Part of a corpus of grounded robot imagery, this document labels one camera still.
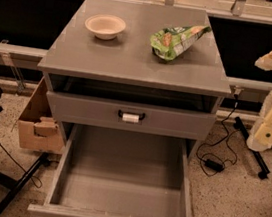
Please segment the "green rice chip bag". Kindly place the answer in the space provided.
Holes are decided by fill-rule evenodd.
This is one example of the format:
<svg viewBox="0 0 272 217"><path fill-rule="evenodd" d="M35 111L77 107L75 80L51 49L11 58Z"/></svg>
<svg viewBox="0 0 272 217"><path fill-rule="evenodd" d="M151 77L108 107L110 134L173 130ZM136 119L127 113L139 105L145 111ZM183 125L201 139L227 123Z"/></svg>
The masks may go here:
<svg viewBox="0 0 272 217"><path fill-rule="evenodd" d="M153 54L164 61L172 61L187 51L204 34L211 32L207 26L183 26L161 29L150 36Z"/></svg>

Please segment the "open grey middle drawer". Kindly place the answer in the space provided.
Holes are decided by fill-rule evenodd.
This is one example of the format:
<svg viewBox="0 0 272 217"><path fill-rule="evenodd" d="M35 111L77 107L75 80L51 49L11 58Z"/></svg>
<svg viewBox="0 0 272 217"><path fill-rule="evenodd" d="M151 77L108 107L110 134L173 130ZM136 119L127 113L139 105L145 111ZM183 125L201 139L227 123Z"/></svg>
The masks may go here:
<svg viewBox="0 0 272 217"><path fill-rule="evenodd" d="M192 217L182 139L98 126L72 129L32 217Z"/></svg>

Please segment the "closed grey top drawer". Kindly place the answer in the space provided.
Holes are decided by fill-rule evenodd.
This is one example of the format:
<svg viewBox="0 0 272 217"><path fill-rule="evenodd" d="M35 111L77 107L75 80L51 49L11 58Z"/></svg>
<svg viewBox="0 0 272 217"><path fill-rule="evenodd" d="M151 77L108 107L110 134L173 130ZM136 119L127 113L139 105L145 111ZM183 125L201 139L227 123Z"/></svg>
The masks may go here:
<svg viewBox="0 0 272 217"><path fill-rule="evenodd" d="M47 92L57 121L191 140L207 137L216 116L58 92Z"/></svg>

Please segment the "white paper bowl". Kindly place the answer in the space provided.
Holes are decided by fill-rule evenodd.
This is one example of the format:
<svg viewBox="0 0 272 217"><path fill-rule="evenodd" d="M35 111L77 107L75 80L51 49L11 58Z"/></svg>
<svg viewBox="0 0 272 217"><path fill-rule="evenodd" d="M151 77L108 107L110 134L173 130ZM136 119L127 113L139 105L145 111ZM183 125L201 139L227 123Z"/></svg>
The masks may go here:
<svg viewBox="0 0 272 217"><path fill-rule="evenodd" d="M94 15L89 17L85 22L85 27L98 39L111 40L123 32L126 23L114 15Z"/></svg>

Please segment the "brown cardboard box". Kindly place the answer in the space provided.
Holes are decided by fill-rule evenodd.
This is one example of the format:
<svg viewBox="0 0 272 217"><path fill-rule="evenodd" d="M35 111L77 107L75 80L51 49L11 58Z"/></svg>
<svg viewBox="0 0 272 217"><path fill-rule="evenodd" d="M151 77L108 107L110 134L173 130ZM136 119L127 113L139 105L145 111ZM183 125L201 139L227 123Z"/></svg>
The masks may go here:
<svg viewBox="0 0 272 217"><path fill-rule="evenodd" d="M41 79L18 118L19 145L32 151L60 154L65 142L51 115L47 92L45 80Z"/></svg>

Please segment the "black stand frame left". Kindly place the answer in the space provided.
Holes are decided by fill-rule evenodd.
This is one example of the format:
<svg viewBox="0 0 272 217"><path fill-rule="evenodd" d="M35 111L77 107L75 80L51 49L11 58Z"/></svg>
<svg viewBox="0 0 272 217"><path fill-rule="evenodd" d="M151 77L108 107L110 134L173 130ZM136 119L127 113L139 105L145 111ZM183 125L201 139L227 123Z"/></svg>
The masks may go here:
<svg viewBox="0 0 272 217"><path fill-rule="evenodd" d="M48 154L43 153L30 168L24 172L19 180L10 178L6 174L0 172L0 185L8 189L7 195L0 201L0 215L17 196L19 191L27 184L28 180L32 179L34 173L42 166L48 163Z"/></svg>

